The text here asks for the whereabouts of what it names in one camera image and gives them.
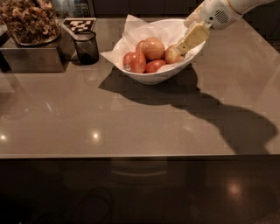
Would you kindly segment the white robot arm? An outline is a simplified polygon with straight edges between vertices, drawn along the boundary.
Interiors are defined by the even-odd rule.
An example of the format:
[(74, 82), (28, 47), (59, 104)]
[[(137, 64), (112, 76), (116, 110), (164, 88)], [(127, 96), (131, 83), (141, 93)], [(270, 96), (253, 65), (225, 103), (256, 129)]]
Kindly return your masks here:
[(204, 0), (184, 21), (185, 35), (174, 49), (186, 54), (202, 44), (210, 36), (211, 30), (223, 30), (240, 20), (244, 14), (257, 6), (275, 0)]

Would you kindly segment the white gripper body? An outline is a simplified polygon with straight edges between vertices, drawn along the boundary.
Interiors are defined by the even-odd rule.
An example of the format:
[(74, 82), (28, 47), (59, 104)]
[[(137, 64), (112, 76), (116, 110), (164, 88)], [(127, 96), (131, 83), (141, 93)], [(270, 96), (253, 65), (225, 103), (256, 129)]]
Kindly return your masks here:
[(232, 9), (228, 0), (204, 0), (200, 17), (210, 28), (222, 30), (237, 22), (242, 15)]

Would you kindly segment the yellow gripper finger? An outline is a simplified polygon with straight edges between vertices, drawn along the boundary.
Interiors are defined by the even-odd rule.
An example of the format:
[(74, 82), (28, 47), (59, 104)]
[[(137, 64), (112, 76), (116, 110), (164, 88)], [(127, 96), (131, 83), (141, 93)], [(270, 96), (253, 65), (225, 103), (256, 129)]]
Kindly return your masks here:
[(201, 3), (194, 12), (191, 13), (184, 21), (185, 27), (190, 27), (193, 23), (200, 23), (202, 21), (202, 17), (200, 15), (203, 4)]
[(209, 38), (209, 28), (203, 23), (192, 24), (185, 36), (174, 46), (180, 54), (186, 54)]

